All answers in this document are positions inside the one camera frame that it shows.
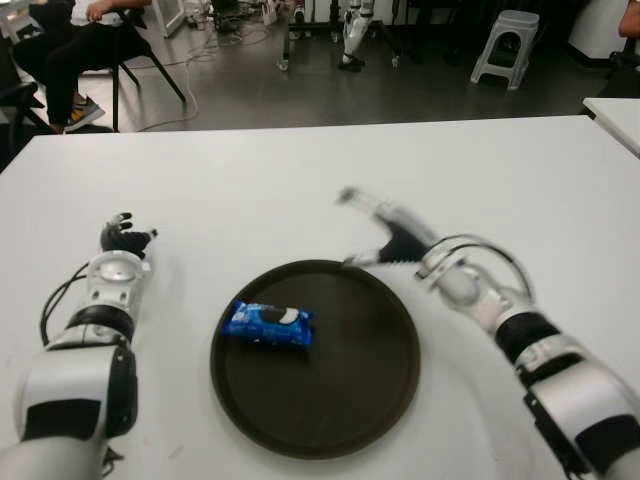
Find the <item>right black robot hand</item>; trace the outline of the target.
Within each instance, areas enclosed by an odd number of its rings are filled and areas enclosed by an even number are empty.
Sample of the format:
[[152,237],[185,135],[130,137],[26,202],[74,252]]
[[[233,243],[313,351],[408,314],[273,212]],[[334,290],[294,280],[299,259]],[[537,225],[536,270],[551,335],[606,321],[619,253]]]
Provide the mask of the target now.
[[440,237],[407,208],[367,193],[345,187],[337,203],[360,209],[389,233],[388,242],[378,248],[347,257],[343,264],[353,267],[419,262]]

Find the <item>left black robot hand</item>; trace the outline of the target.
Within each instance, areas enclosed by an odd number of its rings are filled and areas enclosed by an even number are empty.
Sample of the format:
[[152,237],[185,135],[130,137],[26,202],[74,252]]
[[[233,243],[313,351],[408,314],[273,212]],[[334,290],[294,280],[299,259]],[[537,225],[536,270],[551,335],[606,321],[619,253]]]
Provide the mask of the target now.
[[158,231],[155,228],[135,231],[132,220],[131,212],[122,212],[106,222],[100,234],[103,252],[125,251],[141,260],[146,258],[146,248],[158,236]]

